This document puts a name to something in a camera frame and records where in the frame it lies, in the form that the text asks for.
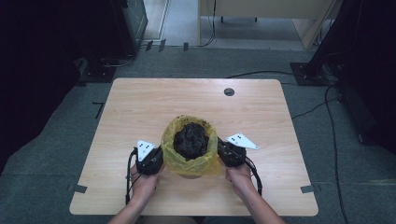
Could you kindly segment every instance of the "person's hand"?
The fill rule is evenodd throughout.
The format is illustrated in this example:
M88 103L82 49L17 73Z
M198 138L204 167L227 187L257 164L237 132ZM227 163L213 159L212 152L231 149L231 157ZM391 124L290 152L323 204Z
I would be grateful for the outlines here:
M226 168L225 178L233 184L233 191L238 197L243 196L249 190L256 191L251 182L250 168L246 164L226 167L220 158L219 162Z
M160 183L160 174L164 165L156 175L141 175L136 170L136 164L131 168L131 184L133 197L138 195L144 199L149 199L157 185Z

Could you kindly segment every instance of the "wooden desk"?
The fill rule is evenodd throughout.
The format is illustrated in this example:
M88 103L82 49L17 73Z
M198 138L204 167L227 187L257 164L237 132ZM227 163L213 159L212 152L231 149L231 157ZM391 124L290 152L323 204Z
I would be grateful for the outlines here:
M215 0L198 0L198 45L201 17L213 16ZM305 49L310 49L337 0L216 0L216 16L293 19Z
M234 96L226 96L233 88ZM137 139L161 143L178 115L206 119L225 139L243 133L260 149L247 151L262 179L262 196L281 216L314 216L318 206L277 80L119 78L113 83L70 211L115 215L124 206L126 169ZM248 210L224 176L186 179L164 170L143 215L245 216Z

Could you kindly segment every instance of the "translucent yellow bag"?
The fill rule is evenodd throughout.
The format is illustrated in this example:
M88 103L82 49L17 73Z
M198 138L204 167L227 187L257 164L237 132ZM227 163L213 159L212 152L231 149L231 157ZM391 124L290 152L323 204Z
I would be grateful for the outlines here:
M209 138L206 154L195 160L186 161L174 149L175 134L189 123L197 123L205 128ZM173 173L179 175L220 175L221 167L218 161L218 135L213 125L204 119L181 115L173 119L166 127L161 141L163 149L163 162Z

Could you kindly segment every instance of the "tape piece on table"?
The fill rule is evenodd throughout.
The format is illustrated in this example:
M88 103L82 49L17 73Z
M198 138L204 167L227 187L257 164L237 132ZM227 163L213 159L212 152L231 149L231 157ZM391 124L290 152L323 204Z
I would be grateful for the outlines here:
M67 190L78 192L78 193L85 193L85 191L87 191L87 188L88 187L81 186L81 185L70 184L69 187L67 187Z
M189 50L189 43L184 43L183 51Z
M301 189L302 193L310 193L310 192L315 191L314 186L312 186L312 185L303 186L303 187L300 187L300 189Z
M150 42L148 42L148 45L146 46L146 51L149 51L149 50L151 50L151 47L152 47L152 43L153 43L154 41L150 41Z
M160 45L159 52L163 51L163 49L165 48L165 42L166 42L166 39L163 39L163 40L161 41L161 45Z

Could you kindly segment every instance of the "carpeted floor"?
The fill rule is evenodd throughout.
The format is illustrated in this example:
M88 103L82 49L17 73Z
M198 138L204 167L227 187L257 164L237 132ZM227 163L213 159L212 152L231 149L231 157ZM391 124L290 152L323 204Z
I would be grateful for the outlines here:
M254 71L290 72L290 62L308 62L311 51L258 49L193 49L167 47L141 50L115 77L219 78ZM241 78L276 78L292 117L324 103L327 87L299 87L293 76L262 73ZM111 84L75 87L35 140L9 158L0 176L0 223L106 223L109 216L74 216L69 212L76 184L98 125L99 105ZM338 96L334 89L329 98ZM396 223L396 156L382 147L364 146L346 107L329 102L338 145L338 169L343 205L349 223ZM332 126L325 105L293 119L305 165L315 188L315 217L284 217L288 223L343 223L334 176ZM143 217L140 223L158 223ZM167 217L161 223L190 223L187 217Z

